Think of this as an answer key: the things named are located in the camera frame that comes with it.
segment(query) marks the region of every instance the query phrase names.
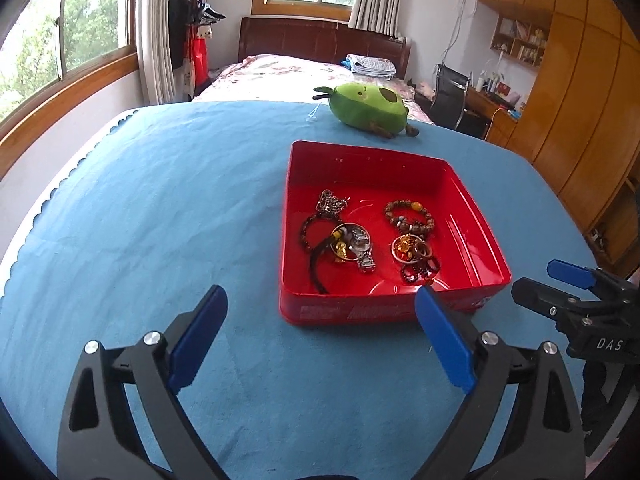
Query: black mesh chair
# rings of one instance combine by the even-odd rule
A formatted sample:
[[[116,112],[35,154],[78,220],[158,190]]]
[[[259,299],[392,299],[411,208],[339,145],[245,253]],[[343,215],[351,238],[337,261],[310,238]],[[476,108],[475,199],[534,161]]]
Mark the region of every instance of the black mesh chair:
[[[429,117],[438,126],[457,129],[465,113],[465,98],[471,78],[444,66],[436,72],[436,95]]]

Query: wooden headboard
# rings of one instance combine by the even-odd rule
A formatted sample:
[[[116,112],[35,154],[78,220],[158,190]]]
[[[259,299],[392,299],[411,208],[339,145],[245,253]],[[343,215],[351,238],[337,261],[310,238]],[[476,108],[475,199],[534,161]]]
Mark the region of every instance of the wooden headboard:
[[[376,32],[349,28],[343,23],[297,18],[243,18],[238,62],[257,54],[278,54],[339,64],[347,54],[383,57],[404,78],[411,46]]]

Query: bed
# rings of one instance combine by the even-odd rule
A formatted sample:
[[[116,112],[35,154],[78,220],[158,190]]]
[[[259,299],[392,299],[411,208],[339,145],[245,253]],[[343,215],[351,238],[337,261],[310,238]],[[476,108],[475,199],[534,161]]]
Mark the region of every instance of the bed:
[[[313,103],[313,88],[358,81],[390,88],[409,118],[433,124],[416,104],[415,90],[402,78],[410,46],[382,34],[353,30],[334,22],[284,18],[244,18],[238,63],[226,67],[195,102],[267,100]],[[340,65],[347,54],[385,57],[398,77],[390,81],[353,74]]]

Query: avocado plush toy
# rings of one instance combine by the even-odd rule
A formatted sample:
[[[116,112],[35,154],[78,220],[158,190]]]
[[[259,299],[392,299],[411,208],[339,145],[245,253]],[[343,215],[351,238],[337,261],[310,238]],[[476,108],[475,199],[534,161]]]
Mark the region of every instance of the avocado plush toy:
[[[327,86],[314,88],[314,99],[329,98],[329,108],[343,123],[392,139],[402,130],[415,137],[420,131],[407,123],[409,109],[402,98],[388,88],[361,83],[345,83],[331,89]]]

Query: desk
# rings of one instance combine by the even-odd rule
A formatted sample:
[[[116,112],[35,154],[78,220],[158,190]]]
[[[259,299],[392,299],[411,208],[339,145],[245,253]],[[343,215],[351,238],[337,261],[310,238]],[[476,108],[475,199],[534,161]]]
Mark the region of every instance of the desk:
[[[504,147],[511,137],[518,121],[482,92],[478,92],[473,88],[467,91],[465,104],[470,110],[475,111],[477,114],[491,121],[489,131],[484,140]]]

